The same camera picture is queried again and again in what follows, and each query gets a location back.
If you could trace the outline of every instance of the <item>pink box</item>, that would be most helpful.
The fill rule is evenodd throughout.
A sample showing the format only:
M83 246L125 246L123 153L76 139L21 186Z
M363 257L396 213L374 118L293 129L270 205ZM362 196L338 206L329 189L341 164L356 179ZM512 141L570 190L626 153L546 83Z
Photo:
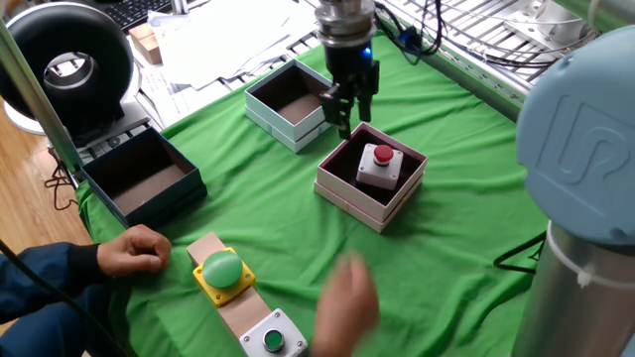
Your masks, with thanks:
M388 145L404 153L397 187L393 191L356 181L357 167L366 144ZM317 166L317 179L322 187L362 211L376 222L386 222L396 213L414 185L421 183L428 157L396 141L388 135L361 123Z
M316 180L315 185L314 185L314 191L317 194L319 194L320 196L326 198L326 200L330 201L332 204L334 204L337 207L341 208L344 212L346 212L346 213L350 214L351 216L357 218L362 223L364 223L365 225L369 226L370 228L372 228L373 230L377 231L378 233L381 233L384 230L384 228L386 228L388 223L390 223L390 221L395 217L395 215L397 215L397 212L401 209L401 207L404 205L404 203L406 203L408 198L410 198L410 196L417 190L417 188L419 187L419 184L424 179L424 175L425 174L426 173L423 173L417 179L417 181L410 188L410 190L408 192L406 192L406 195L404 196L404 199L402 199L401 202L399 202L399 204L397 204L397 207L395 207L395 209L392 212L390 212L390 214L388 214L388 217L383 222L380 222L380 221L374 219L373 217L371 217L368 214L364 213L361 209L355 207L354 205L349 204L342 197L338 196L337 194L335 194L332 191L330 191L328 188L326 188L323 185L319 184L319 182L317 180Z

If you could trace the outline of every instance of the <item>table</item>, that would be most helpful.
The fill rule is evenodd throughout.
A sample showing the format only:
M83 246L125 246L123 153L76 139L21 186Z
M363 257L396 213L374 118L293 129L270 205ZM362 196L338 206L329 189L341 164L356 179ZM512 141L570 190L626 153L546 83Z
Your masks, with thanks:
M140 356L240 355L191 275L186 246L209 231L236 250L264 301L307 338L322 282L338 255L355 250L374 274L381 309L379 328L357 355L511 350L531 277L492 261L547 224L523 187L515 124L424 63L409 66L385 37L374 40L374 53L381 80L371 124L430 157L422 187L377 234L313 193L318 163L339 143L336 131L294 155L245 116L250 84L169 127L163 134L200 168L208 196L161 229L174 244L165 272L117 281L113 322ZM327 75L321 48L299 60ZM76 194L95 242L123 231L86 182Z

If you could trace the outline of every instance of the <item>logo on robot arm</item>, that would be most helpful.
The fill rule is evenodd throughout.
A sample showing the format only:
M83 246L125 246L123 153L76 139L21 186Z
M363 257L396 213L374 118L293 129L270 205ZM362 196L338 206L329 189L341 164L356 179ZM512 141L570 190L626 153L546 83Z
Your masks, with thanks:
M619 204L626 185L635 179L635 166L627 165L632 152L628 138L635 139L629 123L564 97L537 169L562 191L603 213Z

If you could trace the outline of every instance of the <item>keyboard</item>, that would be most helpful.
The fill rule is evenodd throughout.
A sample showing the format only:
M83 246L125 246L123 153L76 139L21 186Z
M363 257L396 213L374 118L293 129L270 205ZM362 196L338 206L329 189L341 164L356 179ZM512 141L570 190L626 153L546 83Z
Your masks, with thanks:
M103 11L127 33L128 30L146 22L148 10L165 12L170 9L171 0L124 0L110 5Z

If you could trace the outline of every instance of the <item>person's hand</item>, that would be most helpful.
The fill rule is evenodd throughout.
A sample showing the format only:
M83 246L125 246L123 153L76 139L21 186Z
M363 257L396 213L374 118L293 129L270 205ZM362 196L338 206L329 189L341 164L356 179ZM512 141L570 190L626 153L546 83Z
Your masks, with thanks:
M377 291L363 260L341 259L317 301L312 355L350 356L378 320Z
M145 225L137 225L97 248L99 269L109 277L157 273L168 266L172 244Z

